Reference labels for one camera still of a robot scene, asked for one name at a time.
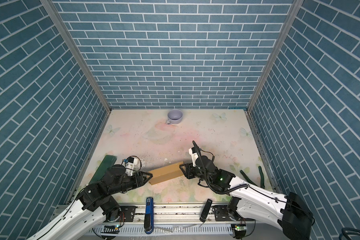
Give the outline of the brown cardboard box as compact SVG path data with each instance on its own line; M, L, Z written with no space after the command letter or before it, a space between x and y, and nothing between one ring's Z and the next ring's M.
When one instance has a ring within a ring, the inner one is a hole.
M153 177L149 180L149 183L151 185L156 185L183 176L183 172L180 169L180 165L183 164L184 162L178 162L150 171Z

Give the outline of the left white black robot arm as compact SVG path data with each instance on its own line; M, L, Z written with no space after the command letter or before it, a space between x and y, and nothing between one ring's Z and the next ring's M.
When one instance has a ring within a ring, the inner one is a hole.
M113 197L144 186L153 174L133 171L129 176L123 165L109 167L103 177L82 189L75 200L29 237L30 240L77 240L104 221L123 221L124 214Z

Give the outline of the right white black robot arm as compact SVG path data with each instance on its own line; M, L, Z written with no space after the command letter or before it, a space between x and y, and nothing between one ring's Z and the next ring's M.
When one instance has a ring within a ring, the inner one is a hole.
M253 219L278 228L290 240L308 240L315 223L313 213L295 193L288 195L267 191L235 174L218 169L206 156L180 165L187 179L198 178L220 195L230 195L226 209L234 221Z

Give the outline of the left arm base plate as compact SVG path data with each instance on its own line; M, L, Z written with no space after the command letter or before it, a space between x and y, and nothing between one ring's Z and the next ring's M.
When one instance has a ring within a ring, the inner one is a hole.
M120 206L106 214L106 221L110 223L132 222L136 213L136 206Z

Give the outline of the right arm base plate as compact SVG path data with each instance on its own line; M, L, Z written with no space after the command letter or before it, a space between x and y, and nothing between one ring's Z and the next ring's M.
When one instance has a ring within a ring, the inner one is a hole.
M251 218L242 218L239 215L229 213L227 209L227 205L213 205L211 207L213 215L215 217L216 222L228 222L228 221L236 221L236 222L244 222L244 221L254 221Z

